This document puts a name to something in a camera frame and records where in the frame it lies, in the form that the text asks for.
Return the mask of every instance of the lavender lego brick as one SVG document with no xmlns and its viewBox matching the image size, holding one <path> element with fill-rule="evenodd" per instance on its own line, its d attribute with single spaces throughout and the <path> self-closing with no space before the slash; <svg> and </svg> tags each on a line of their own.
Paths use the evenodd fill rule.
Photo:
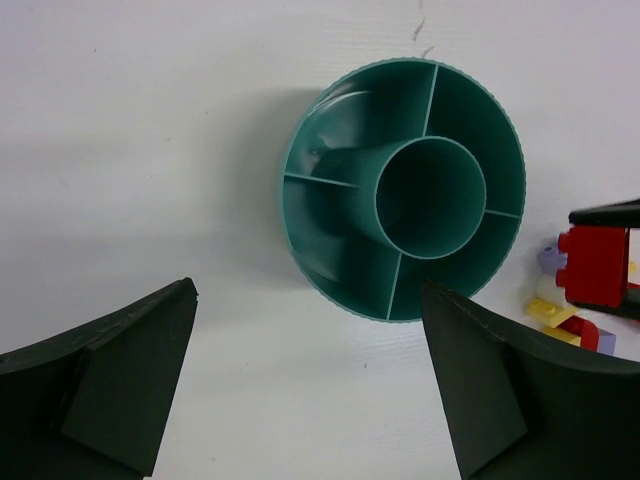
<svg viewBox="0 0 640 480">
<path fill-rule="evenodd" d="M 548 245 L 538 253 L 538 263 L 545 275 L 555 276 L 556 272 L 567 265 L 567 254 L 558 250 L 558 244 Z"/>
<path fill-rule="evenodd" d="M 598 340 L 598 353 L 610 355 L 613 357 L 613 351 L 616 348 L 616 336 L 606 330 L 598 329 L 600 339 Z"/>
</svg>

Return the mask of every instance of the teal plastic container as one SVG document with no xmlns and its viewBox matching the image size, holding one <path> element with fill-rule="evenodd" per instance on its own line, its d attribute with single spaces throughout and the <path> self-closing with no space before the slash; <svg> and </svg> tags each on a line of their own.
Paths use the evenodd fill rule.
<svg viewBox="0 0 640 480">
<path fill-rule="evenodd" d="M 329 87 L 287 151 L 280 202 L 292 255 L 342 308 L 415 321 L 426 278 L 471 296 L 520 226 L 516 132 L 480 84 L 418 58 L 363 67 Z"/>
</svg>

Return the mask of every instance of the white surface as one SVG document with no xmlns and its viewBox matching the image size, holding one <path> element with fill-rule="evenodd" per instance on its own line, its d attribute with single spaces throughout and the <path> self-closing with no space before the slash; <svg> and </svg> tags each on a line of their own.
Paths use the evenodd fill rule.
<svg viewBox="0 0 640 480">
<path fill-rule="evenodd" d="M 604 0 L 0 3 L 0 351 L 192 276 L 155 479 L 457 478 L 421 326 L 348 315 L 282 250 L 278 155 L 320 89 L 435 46 L 521 137 L 524 224 L 476 299 L 523 320 L 568 212 L 638 194 L 639 27 Z"/>
</svg>

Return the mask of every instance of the yellow lego brick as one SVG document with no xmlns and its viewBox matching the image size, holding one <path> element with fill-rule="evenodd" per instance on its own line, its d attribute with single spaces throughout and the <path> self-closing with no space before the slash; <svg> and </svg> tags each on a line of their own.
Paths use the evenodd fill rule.
<svg viewBox="0 0 640 480">
<path fill-rule="evenodd" d="M 543 325 L 555 328 L 578 313 L 578 309 L 573 305 L 562 308 L 536 297 L 527 304 L 525 312 Z"/>
<path fill-rule="evenodd" d="M 569 333 L 561 328 L 544 327 L 542 329 L 542 333 L 545 333 L 550 337 L 557 338 L 558 340 L 562 340 L 563 342 L 567 342 L 570 345 L 575 345 L 576 347 L 580 346 L 579 336 Z"/>
</svg>

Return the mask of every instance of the lego brick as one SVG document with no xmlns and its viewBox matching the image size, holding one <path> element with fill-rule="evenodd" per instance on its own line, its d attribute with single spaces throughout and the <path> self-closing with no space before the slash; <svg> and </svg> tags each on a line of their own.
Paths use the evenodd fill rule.
<svg viewBox="0 0 640 480">
<path fill-rule="evenodd" d="M 567 264 L 567 254 L 558 250 L 557 242 L 547 245 L 536 256 L 538 264 L 545 275 L 555 275 Z"/>
<path fill-rule="evenodd" d="M 571 303 L 620 305 L 627 286 L 629 230 L 572 227 L 560 235 L 558 249 L 567 252 L 567 265 L 556 273 Z"/>
<path fill-rule="evenodd" d="M 543 325 L 555 328 L 572 315 L 578 313 L 578 309 L 574 306 L 562 308 L 536 297 L 527 304 L 525 312 Z"/>
<path fill-rule="evenodd" d="M 536 283 L 536 297 L 562 308 L 569 306 L 569 302 L 564 298 L 564 288 L 558 287 L 555 277 L 551 275 L 540 275 Z"/>
<path fill-rule="evenodd" d="M 550 337 L 553 337 L 557 340 L 566 342 L 570 345 L 574 345 L 576 347 L 580 346 L 580 337 L 578 335 L 574 335 L 573 333 L 569 333 L 562 328 L 544 327 L 542 329 L 542 333 L 544 333 L 545 335 L 549 335 Z"/>
<path fill-rule="evenodd" d="M 598 351 L 600 332 L 593 322 L 582 317 L 578 317 L 577 315 L 573 315 L 558 325 L 558 328 L 579 336 L 580 348 L 591 350 L 592 352 Z"/>
<path fill-rule="evenodd" d="M 598 353 L 613 356 L 616 348 L 616 336 L 606 330 L 598 329 L 600 340 L 598 341 Z"/>
</svg>

